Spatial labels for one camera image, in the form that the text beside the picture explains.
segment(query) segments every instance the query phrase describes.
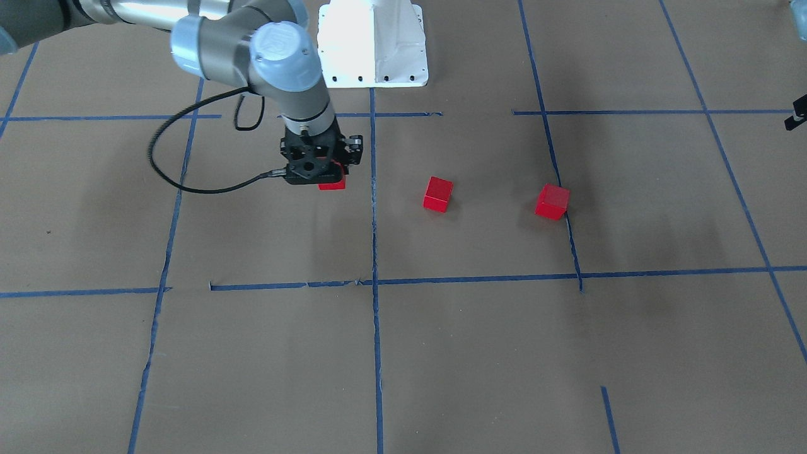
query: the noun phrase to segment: black cable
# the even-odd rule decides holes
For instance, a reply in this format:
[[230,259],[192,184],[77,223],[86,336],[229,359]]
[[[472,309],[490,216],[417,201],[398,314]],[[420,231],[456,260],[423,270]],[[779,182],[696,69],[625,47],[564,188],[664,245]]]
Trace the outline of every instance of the black cable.
[[235,127],[236,131],[254,131],[257,129],[258,126],[261,126],[261,122],[263,121],[263,112],[266,109],[266,98],[263,96],[261,97],[261,113],[257,116],[257,121],[252,126],[239,126],[238,125],[238,113],[241,112],[241,104],[244,103],[244,98],[246,95],[241,93],[238,97],[238,103],[236,103],[236,111],[232,114],[232,126]]
[[235,90],[228,91],[226,93],[222,93],[220,95],[211,96],[210,98],[204,99],[204,100],[199,101],[198,103],[196,103],[196,104],[194,104],[192,106],[188,106],[188,107],[182,109],[176,115],[174,115],[171,118],[167,119],[167,121],[165,123],[163,123],[162,126],[160,126],[160,128],[157,129],[157,132],[154,133],[154,137],[152,137],[151,142],[148,143],[148,151],[147,151],[148,163],[151,164],[152,169],[154,169],[154,171],[157,172],[157,174],[160,175],[162,177],[162,179],[164,179],[166,182],[168,182],[171,186],[176,187],[179,190],[182,190],[182,191],[185,191],[185,192],[193,192],[195,194],[224,194],[225,192],[230,192],[230,191],[235,191],[236,189],[241,189],[242,187],[247,186],[248,184],[255,183],[259,179],[276,178],[276,177],[282,177],[283,175],[285,175],[286,171],[284,169],[270,170],[268,172],[264,172],[262,174],[256,175],[255,177],[253,177],[251,179],[248,179],[247,181],[245,181],[243,183],[239,183],[239,184],[237,184],[235,186],[223,187],[221,189],[196,189],[196,188],[193,188],[193,187],[183,186],[180,183],[177,183],[177,182],[173,181],[154,162],[154,147],[155,147],[155,145],[157,145],[157,141],[160,139],[160,136],[162,136],[162,133],[165,132],[165,130],[168,129],[168,127],[170,125],[174,124],[174,122],[181,119],[183,116],[186,116],[187,114],[195,111],[196,109],[204,107],[204,106],[206,106],[206,105],[208,105],[210,103],[220,101],[221,99],[226,99],[226,98],[229,98],[231,96],[240,95],[242,93],[245,93],[246,91],[249,91],[249,88],[248,87],[242,87],[242,88],[237,88]]

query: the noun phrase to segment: red cube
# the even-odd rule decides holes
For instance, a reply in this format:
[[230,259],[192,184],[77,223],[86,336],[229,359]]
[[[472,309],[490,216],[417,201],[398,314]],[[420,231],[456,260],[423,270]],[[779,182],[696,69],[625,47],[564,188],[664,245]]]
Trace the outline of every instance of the red cube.
[[538,196],[535,214],[555,221],[559,220],[569,208],[569,195],[568,189],[547,184]]
[[319,184],[320,191],[340,191],[342,189],[345,189],[345,187],[347,187],[348,176],[345,175],[345,168],[342,167],[341,164],[339,165],[339,167],[341,167],[342,169],[342,180],[338,183],[320,183]]
[[449,199],[453,189],[454,184],[450,181],[432,177],[426,187],[423,207],[437,212],[445,212],[449,207]]

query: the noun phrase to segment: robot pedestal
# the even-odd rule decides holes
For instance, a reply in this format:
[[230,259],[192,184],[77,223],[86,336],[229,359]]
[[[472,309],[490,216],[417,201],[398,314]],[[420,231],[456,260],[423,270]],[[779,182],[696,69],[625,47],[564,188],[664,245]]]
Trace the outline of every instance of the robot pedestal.
[[424,86],[423,10],[410,0],[331,0],[317,41],[329,88]]

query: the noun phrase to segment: robotic arm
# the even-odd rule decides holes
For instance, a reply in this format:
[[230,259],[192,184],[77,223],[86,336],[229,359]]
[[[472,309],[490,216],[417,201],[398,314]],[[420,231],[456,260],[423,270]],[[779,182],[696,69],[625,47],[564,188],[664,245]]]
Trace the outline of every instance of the robotic arm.
[[118,22],[170,32],[180,68],[277,103],[288,163],[266,176],[338,183],[361,162],[362,137],[340,132],[302,0],[2,0],[0,53],[70,28]]

